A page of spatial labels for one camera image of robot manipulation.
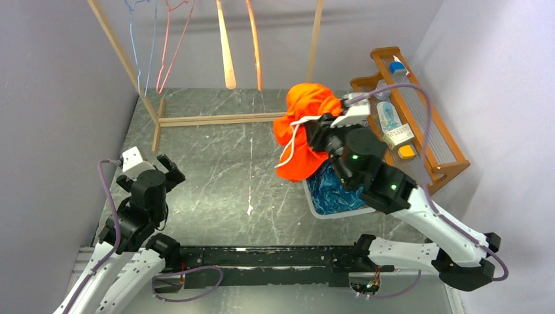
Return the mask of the orange shorts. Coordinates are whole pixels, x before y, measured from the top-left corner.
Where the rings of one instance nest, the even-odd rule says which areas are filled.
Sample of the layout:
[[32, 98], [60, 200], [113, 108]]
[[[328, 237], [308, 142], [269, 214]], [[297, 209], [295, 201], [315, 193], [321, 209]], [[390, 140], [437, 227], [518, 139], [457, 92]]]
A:
[[273, 122], [274, 137], [283, 147], [274, 168], [278, 177], [298, 182], [313, 175], [327, 159], [326, 153], [309, 146], [306, 118], [318, 119], [327, 113], [337, 117], [342, 106], [331, 89], [317, 83], [294, 85], [287, 93], [286, 105], [285, 115]]

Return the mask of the blue patterned shorts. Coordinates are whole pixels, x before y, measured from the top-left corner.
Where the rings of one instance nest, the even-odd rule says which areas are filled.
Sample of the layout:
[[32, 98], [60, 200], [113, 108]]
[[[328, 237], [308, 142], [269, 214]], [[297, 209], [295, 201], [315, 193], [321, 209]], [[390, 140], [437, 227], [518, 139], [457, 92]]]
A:
[[347, 213], [366, 207], [359, 197], [362, 188], [347, 191], [329, 161], [323, 162], [317, 171], [306, 179], [310, 199], [318, 215]]

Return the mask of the pink hanger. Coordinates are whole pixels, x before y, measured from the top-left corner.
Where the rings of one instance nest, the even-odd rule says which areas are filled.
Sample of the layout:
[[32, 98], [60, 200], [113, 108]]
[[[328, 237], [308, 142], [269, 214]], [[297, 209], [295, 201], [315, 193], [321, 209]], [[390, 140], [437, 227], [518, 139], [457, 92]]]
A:
[[[192, 13], [196, 8], [196, 1], [164, 1], [165, 8], [167, 9], [167, 19], [166, 19], [166, 28], [164, 31], [164, 40], [162, 45], [162, 55], [160, 58], [160, 67], [158, 70], [158, 75], [155, 84], [155, 91], [157, 94], [161, 94], [166, 84], [169, 81], [174, 63], [177, 59], [181, 46], [183, 44], [185, 34], [188, 30], [188, 26], [190, 24]], [[179, 33], [179, 37], [177, 43], [175, 45], [171, 45], [171, 35], [172, 35], [172, 22], [173, 16], [175, 11], [179, 12], [183, 7], [188, 9], [188, 14], [185, 18], [185, 22], [181, 26], [181, 32]]]

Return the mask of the wooden hanger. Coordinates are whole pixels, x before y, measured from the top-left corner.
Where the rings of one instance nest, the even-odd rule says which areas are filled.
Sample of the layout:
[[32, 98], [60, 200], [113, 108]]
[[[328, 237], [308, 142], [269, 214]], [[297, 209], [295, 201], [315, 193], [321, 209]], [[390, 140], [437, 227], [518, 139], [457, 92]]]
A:
[[253, 40], [253, 53], [254, 53], [254, 61], [255, 61], [255, 71], [257, 76], [257, 90], [262, 91], [263, 89], [263, 80], [262, 80], [262, 67], [261, 67], [261, 59], [260, 59], [260, 48], [259, 48], [259, 36], [257, 31], [257, 25], [255, 20], [255, 14], [252, 7], [251, 0], [245, 1], [247, 6], [247, 13], [249, 15], [249, 22], [251, 25], [251, 34]]
[[233, 90], [236, 88], [236, 77], [221, 0], [216, 0], [216, 6], [223, 58], [224, 83], [226, 88]]

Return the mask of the blue wire hanger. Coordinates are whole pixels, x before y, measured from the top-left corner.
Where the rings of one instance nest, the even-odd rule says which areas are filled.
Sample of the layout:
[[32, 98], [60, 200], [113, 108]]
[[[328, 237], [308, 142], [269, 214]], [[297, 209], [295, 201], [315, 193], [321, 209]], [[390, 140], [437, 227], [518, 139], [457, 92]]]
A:
[[151, 85], [152, 63], [158, 28], [158, 1], [123, 1], [128, 13], [128, 35], [135, 74], [135, 87], [141, 97]]

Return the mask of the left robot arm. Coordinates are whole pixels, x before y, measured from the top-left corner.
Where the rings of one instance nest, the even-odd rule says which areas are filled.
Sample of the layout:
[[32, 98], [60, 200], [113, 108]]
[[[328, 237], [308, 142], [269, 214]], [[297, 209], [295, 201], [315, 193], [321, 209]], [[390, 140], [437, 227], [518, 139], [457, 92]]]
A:
[[165, 154], [156, 159], [165, 171], [136, 148], [117, 162], [123, 174], [116, 182], [129, 196], [115, 206], [109, 188], [105, 189], [112, 215], [56, 313], [121, 313], [155, 275], [182, 266], [179, 242], [161, 231], [169, 217], [166, 195], [186, 177]]

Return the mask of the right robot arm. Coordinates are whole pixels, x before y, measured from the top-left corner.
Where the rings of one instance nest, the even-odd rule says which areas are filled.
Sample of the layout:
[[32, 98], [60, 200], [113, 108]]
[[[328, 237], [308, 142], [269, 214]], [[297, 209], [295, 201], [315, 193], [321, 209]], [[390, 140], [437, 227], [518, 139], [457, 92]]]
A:
[[358, 124], [334, 127], [324, 114], [304, 123], [307, 142], [331, 162], [340, 184], [371, 209], [391, 215], [425, 235], [428, 243], [389, 241], [362, 235], [353, 263], [362, 271], [375, 266], [397, 266], [432, 273], [446, 285], [470, 292], [498, 281], [495, 265], [501, 238], [480, 233], [429, 199], [426, 191], [402, 170], [387, 164], [387, 145]]

